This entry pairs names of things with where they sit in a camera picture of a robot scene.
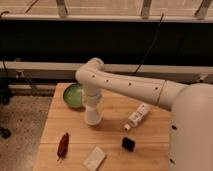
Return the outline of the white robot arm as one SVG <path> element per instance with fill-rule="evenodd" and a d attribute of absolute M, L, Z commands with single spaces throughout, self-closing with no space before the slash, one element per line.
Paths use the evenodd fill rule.
<path fill-rule="evenodd" d="M 158 106 L 171 113 L 168 171 L 213 171 L 213 84 L 111 74 L 99 58 L 79 67 L 75 78 L 83 86 L 87 124 L 102 120 L 103 89 Z"/>

